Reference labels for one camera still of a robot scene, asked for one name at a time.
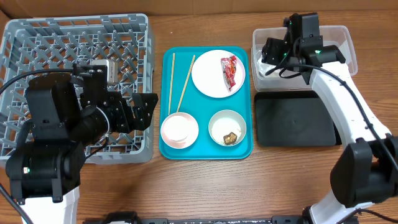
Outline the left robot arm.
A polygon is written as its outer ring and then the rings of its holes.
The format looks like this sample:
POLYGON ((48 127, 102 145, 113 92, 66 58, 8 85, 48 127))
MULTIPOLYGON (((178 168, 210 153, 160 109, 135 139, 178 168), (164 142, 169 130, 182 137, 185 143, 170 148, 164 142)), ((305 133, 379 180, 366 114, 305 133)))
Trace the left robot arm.
POLYGON ((155 93, 135 93, 129 105, 109 91, 117 82, 109 65, 74 65, 27 72, 30 119, 6 162, 4 198, 25 223, 75 223, 85 147, 112 132, 143 131, 152 122, 155 93))

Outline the grey-green bowl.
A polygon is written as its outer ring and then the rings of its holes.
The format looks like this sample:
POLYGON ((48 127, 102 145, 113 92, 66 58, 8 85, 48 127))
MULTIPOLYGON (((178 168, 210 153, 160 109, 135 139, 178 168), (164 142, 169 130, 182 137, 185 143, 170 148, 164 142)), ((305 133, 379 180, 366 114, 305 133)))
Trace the grey-green bowl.
POLYGON ((220 146, 233 147, 237 146, 245 137, 247 126, 244 118, 236 111, 221 110, 215 113, 208 124, 208 132, 212 140, 220 146), (225 145, 223 136, 230 132, 235 133, 238 139, 233 145, 225 145))

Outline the brown food chunk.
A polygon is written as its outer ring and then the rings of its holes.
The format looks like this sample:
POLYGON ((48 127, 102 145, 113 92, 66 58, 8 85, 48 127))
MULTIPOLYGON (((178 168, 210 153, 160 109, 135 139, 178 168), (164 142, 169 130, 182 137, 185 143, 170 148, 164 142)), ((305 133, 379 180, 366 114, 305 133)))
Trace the brown food chunk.
POLYGON ((223 136, 224 144, 227 146, 235 144, 237 139, 238 136, 233 132, 230 132, 229 134, 223 136))

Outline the wooden chopstick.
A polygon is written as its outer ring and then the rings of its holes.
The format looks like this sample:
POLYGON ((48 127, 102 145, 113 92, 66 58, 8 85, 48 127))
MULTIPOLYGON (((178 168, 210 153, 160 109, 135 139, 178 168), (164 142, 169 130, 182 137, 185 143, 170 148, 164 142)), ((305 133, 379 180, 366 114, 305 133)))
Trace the wooden chopstick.
POLYGON ((189 81, 189 78, 190 78, 190 75, 191 75, 191 72, 192 72, 193 64, 195 63, 195 59, 196 59, 196 55, 193 55, 192 61, 191 61, 191 64, 190 64, 190 68, 188 70, 188 73, 187 73, 187 76, 186 76, 186 79, 185 79, 183 90, 182 90, 182 93, 180 95, 180 100, 179 100, 179 103, 178 103, 178 106, 177 106, 177 112, 179 112, 179 110, 180 110, 180 107, 181 107, 181 104, 182 104, 182 101, 183 101, 183 97, 184 97, 184 94, 185 94, 185 91, 186 91, 186 88, 187 88, 187 84, 188 84, 188 81, 189 81))
POLYGON ((172 69, 171 69, 171 75, 170 75, 168 115, 171 114, 172 92, 173 92, 173 82, 174 82, 174 68, 175 68, 175 53, 172 54, 172 69))

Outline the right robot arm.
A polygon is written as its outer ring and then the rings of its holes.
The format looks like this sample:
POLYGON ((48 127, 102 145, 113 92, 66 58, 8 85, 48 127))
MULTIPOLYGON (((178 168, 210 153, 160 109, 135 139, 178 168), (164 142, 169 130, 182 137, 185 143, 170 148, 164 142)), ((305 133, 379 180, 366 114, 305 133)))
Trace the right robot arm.
POLYGON ((318 14, 292 14, 283 39, 268 38, 262 61, 302 77, 320 97, 341 138, 331 191, 294 223, 356 223, 356 214, 397 195, 397 138, 376 118, 356 88, 337 46, 323 44, 318 14))

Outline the red snack wrapper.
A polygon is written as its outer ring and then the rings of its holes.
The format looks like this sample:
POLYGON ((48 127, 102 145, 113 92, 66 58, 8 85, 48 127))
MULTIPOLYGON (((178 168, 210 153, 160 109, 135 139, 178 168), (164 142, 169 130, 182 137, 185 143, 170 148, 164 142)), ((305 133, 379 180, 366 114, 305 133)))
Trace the red snack wrapper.
POLYGON ((234 87, 236 84, 234 80, 234 76, 236 74, 236 64, 237 64, 237 58, 235 55, 221 59, 221 67, 223 69, 223 79, 229 91, 231 91, 232 87, 234 87))

